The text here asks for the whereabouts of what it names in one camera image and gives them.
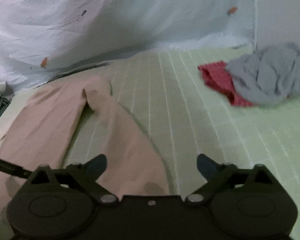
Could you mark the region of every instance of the silver bolt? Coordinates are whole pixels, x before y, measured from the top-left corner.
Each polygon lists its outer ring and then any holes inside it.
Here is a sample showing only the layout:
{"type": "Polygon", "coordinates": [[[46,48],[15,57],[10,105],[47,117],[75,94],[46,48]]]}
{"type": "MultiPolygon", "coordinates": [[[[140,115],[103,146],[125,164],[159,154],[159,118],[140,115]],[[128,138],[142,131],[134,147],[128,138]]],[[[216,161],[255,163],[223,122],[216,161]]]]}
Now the silver bolt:
{"type": "Polygon", "coordinates": [[[204,197],[200,194],[191,194],[187,198],[192,203],[199,203],[204,200],[204,197]]]}
{"type": "Polygon", "coordinates": [[[103,195],[100,197],[100,201],[104,204],[110,204],[113,203],[117,200],[115,195],[108,194],[108,195],[103,195]]]}
{"type": "Polygon", "coordinates": [[[148,201],[148,205],[149,206],[154,206],[156,204],[156,201],[155,200],[149,200],[148,201]]]}

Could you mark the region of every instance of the red cloth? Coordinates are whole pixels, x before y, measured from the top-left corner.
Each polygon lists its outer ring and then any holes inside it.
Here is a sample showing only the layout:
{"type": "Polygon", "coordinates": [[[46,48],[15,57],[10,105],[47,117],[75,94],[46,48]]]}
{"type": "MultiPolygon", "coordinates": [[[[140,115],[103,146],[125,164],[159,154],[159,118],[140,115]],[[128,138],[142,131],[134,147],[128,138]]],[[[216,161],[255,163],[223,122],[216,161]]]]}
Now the red cloth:
{"type": "Polygon", "coordinates": [[[199,65],[202,78],[206,86],[224,94],[232,106],[253,106],[253,104],[234,90],[232,78],[225,70],[227,64],[224,61],[217,61],[209,64],[199,65]]]}

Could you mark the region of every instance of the orange print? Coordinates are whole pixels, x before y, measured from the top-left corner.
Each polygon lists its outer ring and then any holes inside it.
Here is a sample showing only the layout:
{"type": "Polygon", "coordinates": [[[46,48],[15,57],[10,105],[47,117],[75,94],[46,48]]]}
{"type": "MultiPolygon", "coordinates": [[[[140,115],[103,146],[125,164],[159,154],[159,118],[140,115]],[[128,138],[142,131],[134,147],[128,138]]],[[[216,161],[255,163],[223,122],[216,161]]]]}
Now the orange print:
{"type": "Polygon", "coordinates": [[[236,6],[233,6],[228,10],[227,14],[230,16],[231,14],[234,14],[237,11],[237,9],[238,8],[236,6]]]}
{"type": "Polygon", "coordinates": [[[40,66],[46,68],[47,61],[48,61],[48,58],[45,57],[44,60],[41,62],[40,66]]]}

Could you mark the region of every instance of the bed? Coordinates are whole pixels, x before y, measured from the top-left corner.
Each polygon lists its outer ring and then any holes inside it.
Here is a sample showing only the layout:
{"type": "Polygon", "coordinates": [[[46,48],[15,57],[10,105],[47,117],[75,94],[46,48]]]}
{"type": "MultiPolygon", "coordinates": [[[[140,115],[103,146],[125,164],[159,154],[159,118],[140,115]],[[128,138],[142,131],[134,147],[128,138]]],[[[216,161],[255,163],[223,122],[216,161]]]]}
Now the bed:
{"type": "MultiPolygon", "coordinates": [[[[162,156],[172,194],[185,197],[205,183],[196,169],[199,153],[239,168],[265,164],[298,206],[292,236],[300,240],[300,98],[274,107],[232,107],[204,85],[197,69],[250,52],[248,46],[143,52],[75,75],[109,79],[113,97],[131,112],[162,156]]],[[[15,96],[0,127],[13,120],[36,90],[15,96]]],[[[86,107],[63,165],[98,155],[105,134],[98,116],[86,107]]]]}

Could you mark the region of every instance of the gray wall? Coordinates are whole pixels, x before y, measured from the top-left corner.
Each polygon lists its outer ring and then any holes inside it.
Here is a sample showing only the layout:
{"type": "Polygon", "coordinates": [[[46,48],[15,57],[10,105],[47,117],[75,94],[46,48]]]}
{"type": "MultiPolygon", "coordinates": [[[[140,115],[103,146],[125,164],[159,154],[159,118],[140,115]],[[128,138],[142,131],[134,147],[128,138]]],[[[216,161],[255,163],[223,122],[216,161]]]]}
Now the gray wall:
{"type": "Polygon", "coordinates": [[[300,46],[300,0],[258,0],[258,48],[293,41],[300,46]]]}

